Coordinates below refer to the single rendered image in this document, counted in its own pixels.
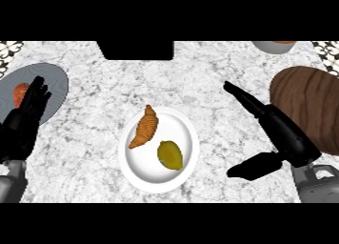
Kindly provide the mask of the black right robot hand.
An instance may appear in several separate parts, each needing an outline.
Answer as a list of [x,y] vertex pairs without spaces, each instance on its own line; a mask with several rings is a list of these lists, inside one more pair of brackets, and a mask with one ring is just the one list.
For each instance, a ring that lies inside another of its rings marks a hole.
[[223,90],[234,96],[246,111],[257,119],[277,149],[277,152],[260,152],[232,166],[226,171],[226,176],[253,181],[278,171],[282,161],[288,161],[294,168],[307,166],[322,153],[288,116],[272,104],[265,105],[231,82],[225,82]]

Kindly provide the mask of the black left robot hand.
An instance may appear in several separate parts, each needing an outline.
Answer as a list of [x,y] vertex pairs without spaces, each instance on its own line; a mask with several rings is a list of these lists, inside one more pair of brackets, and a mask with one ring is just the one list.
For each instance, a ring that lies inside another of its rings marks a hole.
[[51,92],[45,80],[36,76],[23,95],[20,105],[0,123],[0,164],[25,160],[35,147],[39,121]]

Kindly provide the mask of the brown wooden bowl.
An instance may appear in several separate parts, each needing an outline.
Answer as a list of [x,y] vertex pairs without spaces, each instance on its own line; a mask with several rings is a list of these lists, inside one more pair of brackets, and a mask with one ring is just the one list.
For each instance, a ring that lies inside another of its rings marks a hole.
[[310,67],[282,69],[271,80],[269,102],[290,117],[318,149],[339,155],[339,78]]

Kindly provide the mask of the grey round plate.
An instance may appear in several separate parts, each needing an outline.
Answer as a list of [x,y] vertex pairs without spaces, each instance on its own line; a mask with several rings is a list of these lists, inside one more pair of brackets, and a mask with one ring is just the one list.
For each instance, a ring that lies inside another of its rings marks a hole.
[[14,87],[20,83],[30,84],[36,76],[41,76],[45,80],[44,84],[51,92],[39,124],[47,122],[60,109],[69,92],[67,74],[58,66],[48,63],[36,63],[14,70],[0,80],[0,122],[4,121],[8,112],[14,108]]

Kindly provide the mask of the yellow-green lemon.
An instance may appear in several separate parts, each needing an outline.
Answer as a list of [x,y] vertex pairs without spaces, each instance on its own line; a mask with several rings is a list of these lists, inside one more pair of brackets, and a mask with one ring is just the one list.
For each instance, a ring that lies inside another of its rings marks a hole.
[[172,141],[162,141],[157,148],[157,157],[162,165],[170,170],[182,168],[182,153]]

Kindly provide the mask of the white round plate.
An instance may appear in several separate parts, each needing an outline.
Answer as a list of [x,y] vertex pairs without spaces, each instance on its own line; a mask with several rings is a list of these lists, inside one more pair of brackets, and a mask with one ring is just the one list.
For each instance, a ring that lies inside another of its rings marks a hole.
[[[147,193],[166,193],[178,188],[191,176],[198,162],[200,141],[193,122],[181,111],[169,107],[154,107],[153,111],[159,117],[153,138],[141,146],[129,148],[138,121],[144,115],[144,112],[138,112],[122,131],[117,159],[120,171],[131,184]],[[166,168],[159,159],[159,147],[166,141],[170,141],[181,151],[179,170]]]

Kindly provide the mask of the orange food item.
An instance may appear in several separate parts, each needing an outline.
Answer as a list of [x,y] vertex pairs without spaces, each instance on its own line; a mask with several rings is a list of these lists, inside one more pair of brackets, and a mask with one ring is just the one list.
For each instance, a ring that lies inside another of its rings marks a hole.
[[19,107],[25,93],[28,91],[29,84],[28,83],[20,83],[14,87],[13,91],[13,97],[14,97],[14,106]]

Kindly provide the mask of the grey cup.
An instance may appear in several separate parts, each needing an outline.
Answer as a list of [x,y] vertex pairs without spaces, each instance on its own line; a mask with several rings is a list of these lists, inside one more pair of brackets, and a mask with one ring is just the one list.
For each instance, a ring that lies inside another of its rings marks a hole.
[[254,41],[253,45],[269,54],[282,54],[291,50],[294,42]]

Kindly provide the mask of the brown croissant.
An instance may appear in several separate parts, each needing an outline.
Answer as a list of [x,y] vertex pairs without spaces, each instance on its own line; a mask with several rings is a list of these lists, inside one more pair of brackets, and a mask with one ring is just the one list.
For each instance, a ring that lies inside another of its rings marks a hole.
[[150,105],[145,105],[144,115],[138,121],[135,137],[129,143],[129,148],[141,146],[153,138],[157,130],[159,118]]

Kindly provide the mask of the black appliance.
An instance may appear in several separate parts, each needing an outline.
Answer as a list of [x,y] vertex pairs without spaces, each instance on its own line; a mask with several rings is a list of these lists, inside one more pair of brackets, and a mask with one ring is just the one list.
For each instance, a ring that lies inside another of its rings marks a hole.
[[170,61],[173,43],[170,41],[98,41],[107,60]]

